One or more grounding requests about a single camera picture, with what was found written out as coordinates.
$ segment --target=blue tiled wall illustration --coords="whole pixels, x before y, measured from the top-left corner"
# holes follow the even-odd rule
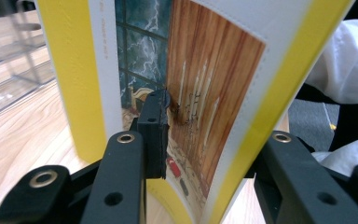
[[[121,105],[140,112],[166,79],[171,0],[115,0]]]

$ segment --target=book cover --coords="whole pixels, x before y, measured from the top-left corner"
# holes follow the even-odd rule
[[[352,1],[37,1],[78,154],[103,155],[148,93],[167,89],[177,223],[219,222]]]

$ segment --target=wooden wall illustration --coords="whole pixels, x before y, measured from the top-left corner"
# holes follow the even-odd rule
[[[265,44],[189,0],[172,1],[167,89],[171,138],[205,197]]]

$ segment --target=book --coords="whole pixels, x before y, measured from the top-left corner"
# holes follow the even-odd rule
[[[167,89],[177,223],[216,223],[352,1],[39,0],[78,155],[101,158],[148,93]]]

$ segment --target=white cloth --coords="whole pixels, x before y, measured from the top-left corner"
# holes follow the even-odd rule
[[[358,104],[358,20],[338,26],[306,83],[338,103]],[[351,176],[358,165],[358,140],[334,152],[312,155],[321,165]]]
[[[358,20],[343,21],[306,80],[341,104],[358,104]]]

